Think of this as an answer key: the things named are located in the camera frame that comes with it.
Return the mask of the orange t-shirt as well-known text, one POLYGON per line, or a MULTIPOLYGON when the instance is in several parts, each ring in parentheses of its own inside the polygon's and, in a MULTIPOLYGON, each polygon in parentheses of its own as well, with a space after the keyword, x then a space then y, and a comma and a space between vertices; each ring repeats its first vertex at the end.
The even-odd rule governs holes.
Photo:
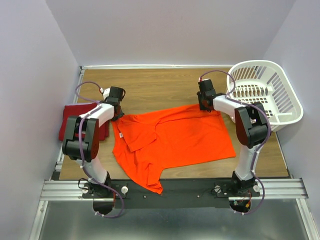
POLYGON ((113 155, 126 175, 161 194, 165 169, 234 158, 232 140, 219 111, 184 105, 112 122, 113 155))

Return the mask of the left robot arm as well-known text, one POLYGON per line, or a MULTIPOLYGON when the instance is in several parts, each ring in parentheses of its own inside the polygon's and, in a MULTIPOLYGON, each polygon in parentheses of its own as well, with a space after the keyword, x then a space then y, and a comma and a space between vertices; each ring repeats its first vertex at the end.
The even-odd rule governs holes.
POLYGON ((102 166, 98 153, 100 147, 99 128, 108 121, 121 118, 124 113, 121 102, 126 91, 121 87, 100 88, 103 100, 96 101, 96 106, 79 116, 69 116, 66 121, 62 152, 76 161, 87 176, 93 191, 101 198, 110 192, 120 194, 111 187, 109 172, 102 166))

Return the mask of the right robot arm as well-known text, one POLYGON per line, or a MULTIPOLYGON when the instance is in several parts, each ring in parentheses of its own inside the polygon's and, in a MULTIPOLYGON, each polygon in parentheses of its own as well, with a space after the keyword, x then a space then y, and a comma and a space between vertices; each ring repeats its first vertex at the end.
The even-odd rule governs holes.
POLYGON ((236 136, 241 149, 228 191, 241 196, 255 185, 255 169, 260 149, 271 135, 269 119, 262 103, 240 102, 223 93, 216 93, 210 79, 199 80, 198 87, 200 110, 222 112, 235 120, 236 136))

